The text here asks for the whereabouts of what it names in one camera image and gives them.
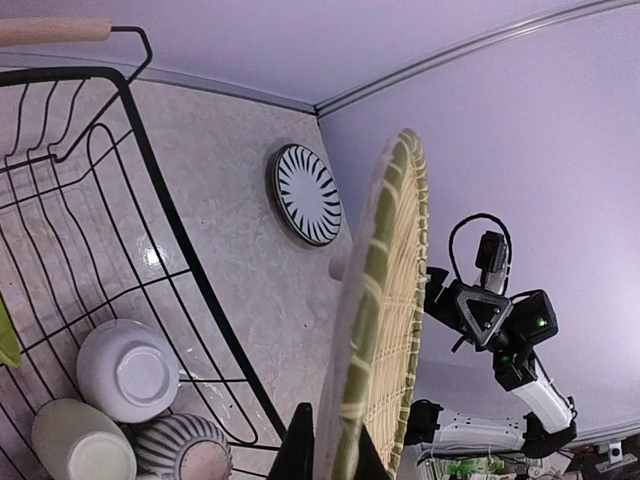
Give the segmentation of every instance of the dish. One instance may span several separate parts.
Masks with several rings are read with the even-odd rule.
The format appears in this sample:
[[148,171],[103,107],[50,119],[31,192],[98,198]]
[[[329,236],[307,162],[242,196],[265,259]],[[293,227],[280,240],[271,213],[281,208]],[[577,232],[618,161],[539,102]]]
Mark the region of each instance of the dish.
[[280,213],[305,242],[319,247],[337,237],[342,220],[338,190],[315,153],[302,145],[281,148],[274,156],[272,182]]

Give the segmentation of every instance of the white bowl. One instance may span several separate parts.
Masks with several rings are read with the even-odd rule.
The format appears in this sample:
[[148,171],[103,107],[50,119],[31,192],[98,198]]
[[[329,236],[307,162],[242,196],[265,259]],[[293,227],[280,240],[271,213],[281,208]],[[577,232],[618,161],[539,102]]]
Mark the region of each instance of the white bowl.
[[87,403],[125,423],[142,423],[166,410],[180,374],[167,339],[134,320],[105,322],[78,353],[78,386]]

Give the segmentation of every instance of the wooden handle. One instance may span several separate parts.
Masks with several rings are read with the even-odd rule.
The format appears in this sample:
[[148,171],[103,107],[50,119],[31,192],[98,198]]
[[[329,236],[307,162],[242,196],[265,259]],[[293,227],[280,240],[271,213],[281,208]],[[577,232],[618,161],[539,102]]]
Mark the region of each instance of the wooden handle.
[[100,42],[111,35],[103,18],[16,18],[0,20],[0,47],[38,43]]

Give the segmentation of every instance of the white cup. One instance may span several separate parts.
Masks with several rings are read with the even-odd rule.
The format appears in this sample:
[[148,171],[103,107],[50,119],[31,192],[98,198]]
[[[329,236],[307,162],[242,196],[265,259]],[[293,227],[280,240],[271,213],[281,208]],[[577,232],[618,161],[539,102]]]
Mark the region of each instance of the white cup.
[[76,375],[87,403],[112,419],[141,423],[166,410],[178,393],[178,359],[167,339],[133,320],[94,329],[78,353]]
[[69,398],[40,409],[31,443],[54,480],[133,480],[133,449],[118,426],[95,408]]

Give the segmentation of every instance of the green object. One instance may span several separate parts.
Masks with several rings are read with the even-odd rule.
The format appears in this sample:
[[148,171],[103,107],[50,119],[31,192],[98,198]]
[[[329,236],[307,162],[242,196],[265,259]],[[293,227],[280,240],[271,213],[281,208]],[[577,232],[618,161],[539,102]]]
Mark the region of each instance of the green object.
[[486,475],[505,468],[503,460],[482,458],[468,458],[465,460],[447,460],[447,475]]
[[11,317],[0,294],[0,362],[14,368],[22,366],[20,343],[13,328]]

